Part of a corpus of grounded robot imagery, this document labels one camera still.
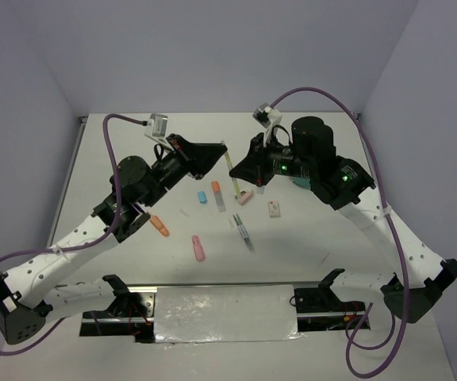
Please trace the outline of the yellow thin highlighter pen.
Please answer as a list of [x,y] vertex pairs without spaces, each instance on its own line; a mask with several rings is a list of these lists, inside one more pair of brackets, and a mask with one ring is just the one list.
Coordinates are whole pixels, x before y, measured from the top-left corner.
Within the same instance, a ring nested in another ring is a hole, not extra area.
[[[225,161],[226,161],[227,166],[228,166],[228,171],[231,171],[233,169],[233,165],[232,165],[231,156],[229,155],[229,151],[225,152]],[[237,182],[237,179],[234,178],[232,175],[229,175],[229,177],[232,180],[232,185],[234,187],[235,199],[237,201],[239,201],[240,197],[241,197],[241,190],[240,190],[239,183]]]

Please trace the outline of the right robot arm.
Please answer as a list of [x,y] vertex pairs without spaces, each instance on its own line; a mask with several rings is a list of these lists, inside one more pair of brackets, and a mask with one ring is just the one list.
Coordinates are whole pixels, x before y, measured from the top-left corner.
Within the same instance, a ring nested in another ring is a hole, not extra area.
[[457,260],[445,260],[428,248],[384,204],[364,167],[337,155],[334,133],[322,119],[300,117],[292,123],[291,134],[288,145],[278,142],[272,128],[257,134],[230,176],[258,187],[276,175],[308,179],[313,194],[347,218],[390,264],[390,273],[329,272],[318,285],[325,309],[383,301],[395,317],[418,322],[457,279]]

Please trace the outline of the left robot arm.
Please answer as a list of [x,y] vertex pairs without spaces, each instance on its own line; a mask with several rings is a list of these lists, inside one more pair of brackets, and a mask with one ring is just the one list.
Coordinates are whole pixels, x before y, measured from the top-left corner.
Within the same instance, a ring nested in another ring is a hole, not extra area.
[[23,343],[49,322],[83,312],[145,313],[141,297],[116,275],[64,281],[142,228],[151,218],[144,207],[154,206],[186,175],[202,179],[227,151],[222,143],[190,143],[178,134],[167,142],[171,148],[153,165],[139,156],[124,158],[110,179],[112,193],[78,227],[23,264],[0,271],[0,331],[7,344]]

